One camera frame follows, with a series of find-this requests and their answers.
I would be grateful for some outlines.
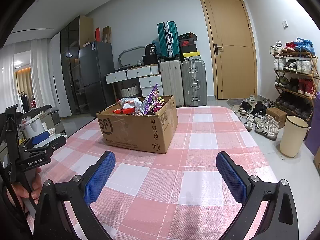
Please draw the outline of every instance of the white suitcase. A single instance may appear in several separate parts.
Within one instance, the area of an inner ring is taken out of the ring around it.
[[[177,106],[184,106],[181,78],[181,62],[171,60],[160,63],[160,73],[164,96],[174,96]]]

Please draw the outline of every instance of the human hand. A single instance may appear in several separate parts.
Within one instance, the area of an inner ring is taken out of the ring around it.
[[[40,196],[40,192],[41,192],[41,188],[42,188],[42,183],[41,183],[41,178],[40,178],[39,172],[41,172],[41,168],[37,167],[36,168],[36,177],[32,181],[33,191],[31,192],[31,197],[34,199],[36,204],[38,204],[39,196]],[[14,182],[12,184],[12,188],[13,188],[14,192],[17,195],[17,198],[18,198],[18,200],[20,202],[20,205],[23,207],[23,201],[22,201],[21,198],[22,197],[23,198],[28,198],[29,197],[29,192],[19,182]],[[7,189],[7,195],[8,195],[8,199],[10,200],[12,205],[15,206],[14,201],[13,201],[8,189]]]

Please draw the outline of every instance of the silver suitcase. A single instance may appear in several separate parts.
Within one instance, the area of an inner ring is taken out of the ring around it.
[[[203,60],[187,60],[181,64],[184,102],[186,106],[207,105],[207,79]]]
[[[176,105],[184,106],[181,62],[179,60],[160,62],[160,73],[163,95],[173,95]]]

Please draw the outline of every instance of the purple snack bag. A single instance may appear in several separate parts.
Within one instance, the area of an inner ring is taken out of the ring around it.
[[[143,113],[143,114],[147,114],[148,113],[150,106],[154,102],[154,94],[155,94],[155,92],[157,90],[157,86],[158,86],[158,84],[156,84],[154,86],[154,88],[151,90],[149,95],[143,100],[141,106],[139,107],[139,110],[140,110],[141,113]]]

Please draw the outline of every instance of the white curtain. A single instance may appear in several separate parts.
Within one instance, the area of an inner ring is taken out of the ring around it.
[[[56,106],[51,89],[48,64],[49,39],[31,41],[31,79],[36,106]]]
[[[9,106],[18,104],[17,111],[22,112],[14,83],[14,44],[0,50],[0,113]]]

